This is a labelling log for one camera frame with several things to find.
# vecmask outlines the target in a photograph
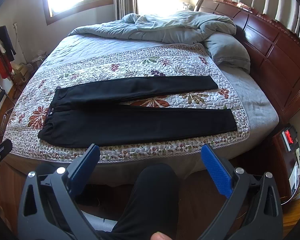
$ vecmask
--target metal screw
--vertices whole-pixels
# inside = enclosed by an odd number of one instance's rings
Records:
[[[33,178],[35,176],[35,172],[34,171],[31,171],[28,173],[28,177],[29,178]]]
[[[65,173],[65,171],[66,171],[65,167],[59,167],[59,168],[57,168],[57,173],[58,174],[63,174],[63,173]]]
[[[269,179],[271,179],[273,177],[273,175],[272,175],[271,172],[267,171],[266,172],[266,177],[269,178]]]
[[[235,172],[238,173],[238,174],[243,174],[244,173],[244,169],[238,167],[238,168],[235,169]]]

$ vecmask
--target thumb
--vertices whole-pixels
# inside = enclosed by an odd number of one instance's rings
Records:
[[[156,232],[151,236],[150,240],[172,240],[172,239],[161,232]]]

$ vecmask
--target headboard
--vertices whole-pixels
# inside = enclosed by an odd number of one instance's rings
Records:
[[[235,38],[250,55],[250,75],[276,109],[279,125],[285,125],[300,109],[300,38],[267,15],[231,0],[199,0],[194,10],[234,21]]]

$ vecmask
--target gray pillow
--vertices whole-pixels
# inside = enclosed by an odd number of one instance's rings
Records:
[[[249,54],[235,37],[215,32],[204,40],[203,45],[217,66],[222,62],[226,62],[228,66],[240,67],[247,73],[250,72]]]

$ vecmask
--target wooden window frame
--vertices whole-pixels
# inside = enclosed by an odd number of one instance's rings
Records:
[[[44,16],[46,18],[46,23],[47,23],[47,25],[49,25],[49,24],[54,23],[62,18],[68,17],[68,16],[78,13],[78,12],[82,12],[82,11],[96,8],[99,6],[114,4],[114,0],[85,0],[85,1],[77,3],[70,9],[63,11],[63,12],[59,12],[58,14],[53,15],[53,16],[51,16],[51,14],[50,14],[51,12],[49,9],[48,0],[42,0],[42,3],[43,3]]]

